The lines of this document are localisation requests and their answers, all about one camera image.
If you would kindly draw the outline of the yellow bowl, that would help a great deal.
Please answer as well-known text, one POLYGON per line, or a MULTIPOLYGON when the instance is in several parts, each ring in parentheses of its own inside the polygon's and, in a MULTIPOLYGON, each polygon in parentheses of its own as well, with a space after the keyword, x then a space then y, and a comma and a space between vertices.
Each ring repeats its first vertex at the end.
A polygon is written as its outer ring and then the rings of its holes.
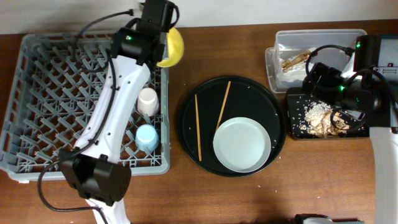
POLYGON ((182 35, 176 28, 171 28, 167 33, 167 55, 166 59, 157 63, 158 67, 169 68, 178 64, 185 50, 182 35))

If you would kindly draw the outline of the pink cup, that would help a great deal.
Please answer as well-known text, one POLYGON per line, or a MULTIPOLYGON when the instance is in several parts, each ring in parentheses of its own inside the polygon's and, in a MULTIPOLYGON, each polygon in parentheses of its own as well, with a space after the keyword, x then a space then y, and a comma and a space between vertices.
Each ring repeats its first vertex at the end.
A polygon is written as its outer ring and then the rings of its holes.
POLYGON ((152 88, 143 88, 137 99, 137 110, 142 115, 154 116, 159 111, 159 99, 152 88))

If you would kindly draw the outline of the wooden chopstick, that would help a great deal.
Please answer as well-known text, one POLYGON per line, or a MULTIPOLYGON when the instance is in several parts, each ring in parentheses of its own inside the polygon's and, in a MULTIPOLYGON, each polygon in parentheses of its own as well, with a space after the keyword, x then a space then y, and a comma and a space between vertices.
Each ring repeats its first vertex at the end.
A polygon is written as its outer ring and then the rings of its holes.
POLYGON ((230 86, 231 86, 231 81, 228 81, 228 84, 227 84, 227 87, 226 87, 226 91, 225 91, 225 94, 224 94, 224 98, 223 98, 223 103, 222 103, 221 109, 220 109, 220 114, 218 116, 218 121, 217 121, 217 124, 216 124, 216 131, 217 131, 217 129, 219 128, 219 126, 221 124, 221 119, 223 117, 224 108, 225 108, 225 105, 226 105, 226 101, 228 99, 230 86))
POLYGON ((195 120, 197 126, 197 146, 198 146, 198 160, 202 161, 201 155, 201 138, 200 138, 200 119, 199 119, 199 112, 198 112, 198 99, 197 95, 195 94, 195 120))

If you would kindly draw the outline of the blue cup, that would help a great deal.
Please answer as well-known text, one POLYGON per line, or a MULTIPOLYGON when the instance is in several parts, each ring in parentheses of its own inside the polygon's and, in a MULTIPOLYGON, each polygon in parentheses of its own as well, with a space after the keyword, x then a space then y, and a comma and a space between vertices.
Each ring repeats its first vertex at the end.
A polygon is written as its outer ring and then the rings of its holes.
POLYGON ((135 142, 139 150, 152 153, 159 145, 159 135, 155 127, 143 124, 136 131, 135 142))

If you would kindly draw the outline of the snack wrapper waste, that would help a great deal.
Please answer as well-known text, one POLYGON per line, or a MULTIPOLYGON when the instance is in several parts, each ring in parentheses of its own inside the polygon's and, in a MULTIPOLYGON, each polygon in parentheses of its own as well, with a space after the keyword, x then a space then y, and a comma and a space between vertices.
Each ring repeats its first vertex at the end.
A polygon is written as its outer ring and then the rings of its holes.
POLYGON ((284 60, 281 63, 281 68, 283 70, 287 70, 290 67, 293 67, 294 65, 296 65, 300 62, 306 61, 309 58, 309 55, 311 54, 311 52, 312 52, 311 50, 306 50, 306 51, 299 53, 296 56, 293 56, 291 58, 288 58, 287 60, 284 60))

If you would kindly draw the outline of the pale green plate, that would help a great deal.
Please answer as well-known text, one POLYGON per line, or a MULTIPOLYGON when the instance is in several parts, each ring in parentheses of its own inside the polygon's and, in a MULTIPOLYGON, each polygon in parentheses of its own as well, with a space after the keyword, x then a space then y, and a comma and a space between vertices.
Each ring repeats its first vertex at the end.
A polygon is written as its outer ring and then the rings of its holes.
POLYGON ((257 121, 231 118, 220 125, 213 138, 216 158, 228 170, 249 173, 261 168, 271 155, 271 138, 257 121))

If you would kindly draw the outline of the food scraps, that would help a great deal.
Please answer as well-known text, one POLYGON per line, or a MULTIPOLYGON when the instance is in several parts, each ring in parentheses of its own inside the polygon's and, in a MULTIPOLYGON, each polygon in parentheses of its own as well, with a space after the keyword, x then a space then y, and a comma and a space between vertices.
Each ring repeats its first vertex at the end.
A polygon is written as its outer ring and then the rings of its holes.
POLYGON ((339 112, 333 116, 335 125, 332 125, 330 119, 332 112, 331 106, 326 103, 310 103, 309 106, 304 107, 304 117, 299 126, 300 131, 320 138, 346 134, 347 129, 351 128, 350 125, 339 112))

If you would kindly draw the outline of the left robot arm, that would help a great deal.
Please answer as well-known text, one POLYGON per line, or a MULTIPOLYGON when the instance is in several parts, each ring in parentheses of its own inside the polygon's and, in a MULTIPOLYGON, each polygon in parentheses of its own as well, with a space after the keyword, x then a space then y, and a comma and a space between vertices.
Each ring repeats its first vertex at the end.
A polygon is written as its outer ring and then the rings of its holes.
POLYGON ((180 17, 171 1, 146 1, 142 16, 114 35, 106 52, 106 81, 87 127, 69 151, 60 149, 57 166, 88 206, 97 223, 129 223, 124 196, 131 169, 119 164, 121 143, 136 100, 164 56, 165 36, 180 17))

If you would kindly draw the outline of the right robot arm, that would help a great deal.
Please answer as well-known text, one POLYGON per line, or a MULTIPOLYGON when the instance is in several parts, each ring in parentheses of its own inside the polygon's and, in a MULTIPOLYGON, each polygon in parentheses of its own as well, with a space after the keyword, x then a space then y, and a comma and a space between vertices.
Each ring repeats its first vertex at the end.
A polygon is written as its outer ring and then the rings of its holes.
POLYGON ((341 110, 363 114, 376 170, 376 223, 397 223, 397 35, 362 35, 337 47, 353 62, 353 75, 317 62, 305 69, 302 91, 341 110))

